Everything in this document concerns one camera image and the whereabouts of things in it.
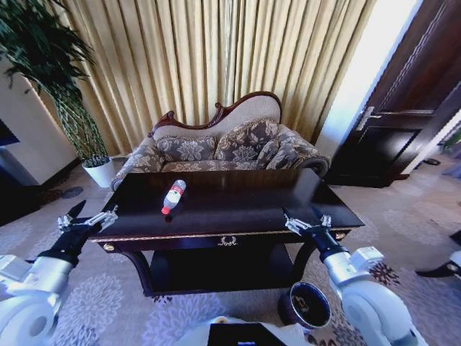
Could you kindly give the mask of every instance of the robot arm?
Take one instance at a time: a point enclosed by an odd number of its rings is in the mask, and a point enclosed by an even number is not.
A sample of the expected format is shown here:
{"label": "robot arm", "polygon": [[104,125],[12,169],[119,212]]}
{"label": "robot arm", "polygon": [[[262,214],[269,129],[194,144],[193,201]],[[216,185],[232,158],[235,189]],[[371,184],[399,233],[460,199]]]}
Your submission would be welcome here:
{"label": "robot arm", "polygon": [[312,226],[291,218],[285,209],[284,215],[289,230],[309,237],[317,246],[347,320],[362,333],[367,345],[427,345],[404,302],[385,286],[370,280],[368,268],[383,258],[379,251],[366,247],[351,256],[330,235],[330,216],[322,216],[321,224]]}
{"label": "robot arm", "polygon": [[0,283],[11,296],[0,302],[0,346],[39,346],[49,338],[83,245],[117,219],[115,209],[93,218],[76,218],[83,206],[84,202],[58,219],[63,234],[33,263],[0,256]]}
{"label": "robot arm", "polygon": [[411,322],[404,302],[379,283],[360,280],[342,290],[347,320],[368,345],[427,345]]}

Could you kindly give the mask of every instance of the door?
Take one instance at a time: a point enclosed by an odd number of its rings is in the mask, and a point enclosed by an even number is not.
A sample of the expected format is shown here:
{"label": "door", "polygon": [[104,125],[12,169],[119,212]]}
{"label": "door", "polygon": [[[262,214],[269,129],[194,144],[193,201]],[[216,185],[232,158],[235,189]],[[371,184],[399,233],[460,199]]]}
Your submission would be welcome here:
{"label": "door", "polygon": [[334,158],[331,184],[388,186],[461,106],[461,1],[426,0]]}

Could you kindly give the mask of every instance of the bottle label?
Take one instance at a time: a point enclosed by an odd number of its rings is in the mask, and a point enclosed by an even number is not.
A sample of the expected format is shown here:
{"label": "bottle label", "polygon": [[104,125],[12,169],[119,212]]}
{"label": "bottle label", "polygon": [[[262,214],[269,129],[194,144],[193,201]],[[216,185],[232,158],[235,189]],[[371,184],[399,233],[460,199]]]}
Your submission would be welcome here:
{"label": "bottle label", "polygon": [[166,199],[172,203],[178,203],[183,190],[179,186],[173,186],[166,194]]}

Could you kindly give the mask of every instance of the sofa backrest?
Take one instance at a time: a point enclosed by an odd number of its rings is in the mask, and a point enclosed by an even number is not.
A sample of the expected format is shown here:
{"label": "sofa backrest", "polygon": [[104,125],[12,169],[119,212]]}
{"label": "sofa backrest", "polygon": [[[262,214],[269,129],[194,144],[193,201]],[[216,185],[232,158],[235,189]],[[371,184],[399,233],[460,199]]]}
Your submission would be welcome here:
{"label": "sofa backrest", "polygon": [[174,119],[174,112],[166,113],[149,134],[158,140],[165,136],[198,138],[212,136],[219,138],[236,126],[253,119],[271,118],[278,123],[282,119],[282,107],[277,96],[271,92],[254,92],[242,97],[230,107],[216,103],[216,114],[204,125],[185,125]]}

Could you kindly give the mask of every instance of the door handle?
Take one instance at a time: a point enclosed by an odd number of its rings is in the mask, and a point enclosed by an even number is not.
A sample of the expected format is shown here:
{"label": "door handle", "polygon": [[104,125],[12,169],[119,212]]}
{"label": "door handle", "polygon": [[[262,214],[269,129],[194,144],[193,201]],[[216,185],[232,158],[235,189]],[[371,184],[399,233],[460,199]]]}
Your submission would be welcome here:
{"label": "door handle", "polygon": [[359,125],[357,125],[357,127],[355,128],[356,131],[363,130],[363,128],[365,127],[365,124],[367,124],[368,119],[370,119],[371,117],[373,117],[374,119],[379,119],[380,117],[382,117],[382,115],[372,115],[373,110],[375,110],[373,106],[370,106],[367,108],[367,110],[365,111],[365,114],[363,114],[363,117],[360,120]]}

